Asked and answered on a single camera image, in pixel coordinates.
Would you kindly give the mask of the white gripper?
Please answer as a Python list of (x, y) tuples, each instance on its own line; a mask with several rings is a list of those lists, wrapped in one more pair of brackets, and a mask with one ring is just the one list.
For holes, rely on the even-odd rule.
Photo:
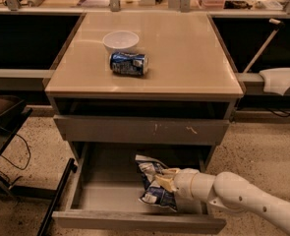
[(175, 192), (175, 201), (177, 209), (181, 213), (202, 214), (202, 203), (193, 197), (191, 192), (191, 183), (193, 177), (199, 173), (199, 170), (191, 168), (167, 168), (162, 170), (162, 175), (175, 175), (172, 178), (165, 178), (157, 175), (155, 181), (166, 191)]

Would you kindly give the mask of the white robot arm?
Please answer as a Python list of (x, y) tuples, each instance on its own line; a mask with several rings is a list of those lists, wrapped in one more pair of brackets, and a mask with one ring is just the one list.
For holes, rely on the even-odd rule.
[(214, 176), (191, 168), (170, 168), (156, 174), (154, 180), (187, 200), (200, 200), (229, 211), (255, 213), (290, 236), (290, 203), (266, 193), (235, 173), (221, 172)]

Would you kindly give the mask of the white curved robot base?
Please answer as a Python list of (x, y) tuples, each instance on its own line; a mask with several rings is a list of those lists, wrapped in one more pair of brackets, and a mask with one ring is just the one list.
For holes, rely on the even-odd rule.
[(264, 81), (264, 92), (284, 95), (290, 89), (290, 68), (273, 68), (261, 70)]

